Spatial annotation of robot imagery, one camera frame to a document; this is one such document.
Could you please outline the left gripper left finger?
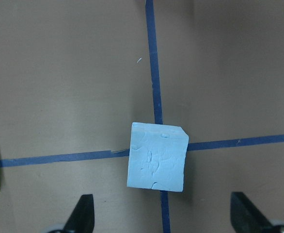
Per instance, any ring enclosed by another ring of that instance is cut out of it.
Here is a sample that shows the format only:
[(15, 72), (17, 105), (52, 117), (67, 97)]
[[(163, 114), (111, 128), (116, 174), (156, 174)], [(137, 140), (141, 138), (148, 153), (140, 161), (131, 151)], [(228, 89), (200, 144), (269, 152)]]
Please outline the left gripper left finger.
[(92, 233), (94, 230), (93, 194), (82, 195), (67, 220), (65, 233)]

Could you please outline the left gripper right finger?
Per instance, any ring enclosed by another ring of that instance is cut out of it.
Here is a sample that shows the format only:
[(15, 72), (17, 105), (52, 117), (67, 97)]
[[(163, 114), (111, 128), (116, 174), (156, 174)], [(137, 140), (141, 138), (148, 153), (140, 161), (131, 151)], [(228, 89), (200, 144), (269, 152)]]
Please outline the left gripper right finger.
[(277, 233), (278, 227), (256, 208), (243, 192), (232, 192), (230, 221), (236, 233)]

